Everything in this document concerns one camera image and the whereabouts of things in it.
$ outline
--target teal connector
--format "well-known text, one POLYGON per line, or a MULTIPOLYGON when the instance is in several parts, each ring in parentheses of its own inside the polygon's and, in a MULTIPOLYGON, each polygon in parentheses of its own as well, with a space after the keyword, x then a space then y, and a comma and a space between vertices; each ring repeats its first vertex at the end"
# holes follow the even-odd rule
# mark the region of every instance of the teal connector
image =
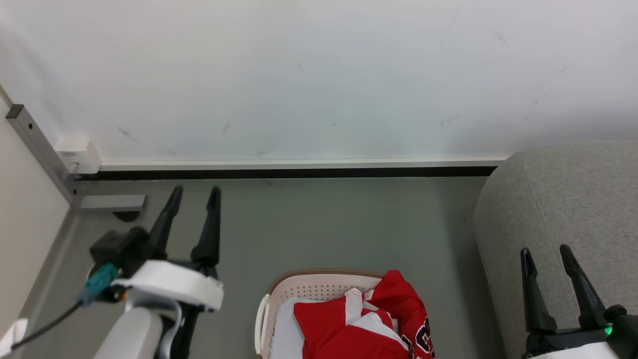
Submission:
POLYGON ((82 302, 83 307, 88 307, 95 298, 100 295, 111 283, 118 278, 117 268, 107 263, 101 266, 84 284, 83 290, 77 295, 78 302, 82 302))

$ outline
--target black baseboard strip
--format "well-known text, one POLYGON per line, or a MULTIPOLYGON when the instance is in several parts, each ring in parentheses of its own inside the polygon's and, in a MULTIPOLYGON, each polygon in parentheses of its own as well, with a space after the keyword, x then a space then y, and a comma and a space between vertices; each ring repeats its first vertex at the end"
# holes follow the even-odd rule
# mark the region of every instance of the black baseboard strip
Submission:
POLYGON ((489 176, 495 166, 352 169, 237 169, 195 171, 100 171, 79 181, 222 180, 241 178, 474 177, 489 176))

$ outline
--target basket handle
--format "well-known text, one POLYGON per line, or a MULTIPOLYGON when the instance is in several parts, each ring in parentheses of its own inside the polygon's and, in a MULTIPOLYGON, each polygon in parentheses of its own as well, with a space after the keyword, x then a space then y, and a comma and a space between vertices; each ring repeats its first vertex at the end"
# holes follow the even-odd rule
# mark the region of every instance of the basket handle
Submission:
POLYGON ((259 309, 257 309, 257 318, 255 319, 255 351, 258 355, 262 354, 263 337, 265 335, 265 328, 262 328, 263 322, 266 319, 266 302, 270 294, 263 296, 262 302, 259 303, 259 309))

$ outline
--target printed number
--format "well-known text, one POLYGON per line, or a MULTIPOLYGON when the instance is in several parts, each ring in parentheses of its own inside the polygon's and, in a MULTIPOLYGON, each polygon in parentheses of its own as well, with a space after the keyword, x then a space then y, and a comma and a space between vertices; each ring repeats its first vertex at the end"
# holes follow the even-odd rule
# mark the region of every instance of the printed number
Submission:
POLYGON ((401 336, 401 340, 408 346, 408 351, 410 352, 408 358, 414 359, 414 347, 412 346, 412 342, 405 335, 401 336))
POLYGON ((417 337, 415 339, 419 348, 429 354, 430 345, 427 343, 427 340, 430 339, 430 320, 427 317, 426 321, 417 331, 417 337))

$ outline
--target black cable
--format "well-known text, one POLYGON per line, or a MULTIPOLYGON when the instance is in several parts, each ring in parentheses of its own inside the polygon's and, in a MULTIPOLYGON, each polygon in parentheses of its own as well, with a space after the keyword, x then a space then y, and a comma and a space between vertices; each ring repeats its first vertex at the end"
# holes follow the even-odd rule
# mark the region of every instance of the black cable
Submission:
POLYGON ((24 344, 27 344, 28 342, 32 341, 33 339, 35 339, 35 338, 39 337, 40 335, 48 332, 53 327, 55 327, 56 325, 60 324, 61 321, 65 320, 68 316, 73 314, 73 312, 75 312, 81 306, 82 306, 82 302, 77 302, 69 310, 64 312, 64 314, 62 314, 61 316, 57 317, 51 323, 43 326, 42 328, 40 328, 39 330, 37 330, 36 332, 31 334, 30 336, 22 339, 21 341, 19 341, 17 343, 13 343, 13 345, 11 346, 11 351, 16 350, 17 348, 23 346, 24 344))

